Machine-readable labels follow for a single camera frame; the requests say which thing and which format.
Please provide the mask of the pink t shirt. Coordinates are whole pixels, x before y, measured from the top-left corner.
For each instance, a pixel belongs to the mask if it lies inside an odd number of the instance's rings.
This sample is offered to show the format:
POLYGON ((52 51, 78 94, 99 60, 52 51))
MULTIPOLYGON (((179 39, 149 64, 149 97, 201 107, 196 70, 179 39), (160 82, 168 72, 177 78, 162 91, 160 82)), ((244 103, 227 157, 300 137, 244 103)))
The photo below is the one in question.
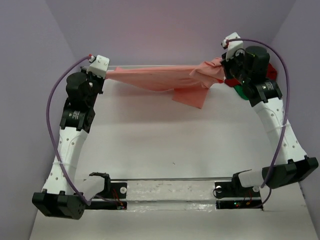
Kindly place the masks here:
POLYGON ((199 65, 174 65, 108 71, 107 79, 153 92, 173 90, 172 100, 202 109, 213 84, 225 78, 222 59, 216 57, 199 65))

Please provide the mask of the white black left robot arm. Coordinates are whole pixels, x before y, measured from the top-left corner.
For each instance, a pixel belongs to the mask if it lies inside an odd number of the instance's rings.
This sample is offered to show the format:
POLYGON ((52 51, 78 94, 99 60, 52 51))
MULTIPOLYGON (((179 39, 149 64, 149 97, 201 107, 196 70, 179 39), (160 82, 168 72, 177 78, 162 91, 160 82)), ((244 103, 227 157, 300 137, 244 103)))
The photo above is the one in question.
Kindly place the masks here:
POLYGON ((92 172, 82 185, 75 186, 80 153, 95 117, 94 105, 103 93, 105 77, 92 72, 76 72, 66 79, 67 99, 60 121, 59 141, 53 143, 55 158, 41 192, 32 203, 46 217, 74 219, 82 217, 94 197, 110 194, 109 174, 92 172))

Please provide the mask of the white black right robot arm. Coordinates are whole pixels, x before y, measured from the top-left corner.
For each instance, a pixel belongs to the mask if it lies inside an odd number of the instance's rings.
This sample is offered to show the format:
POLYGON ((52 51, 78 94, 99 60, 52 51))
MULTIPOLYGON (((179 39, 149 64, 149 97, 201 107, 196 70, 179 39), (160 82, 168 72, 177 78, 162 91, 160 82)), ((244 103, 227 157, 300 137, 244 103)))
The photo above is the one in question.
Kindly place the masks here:
POLYGON ((268 186, 277 189, 301 182, 319 163, 309 157, 299 144, 286 115, 282 92, 275 80, 267 77, 270 55, 260 46, 229 44, 222 55, 226 79, 236 79, 242 86, 252 109, 260 118, 274 157, 270 166, 235 173, 230 190, 242 196, 249 187, 268 186))

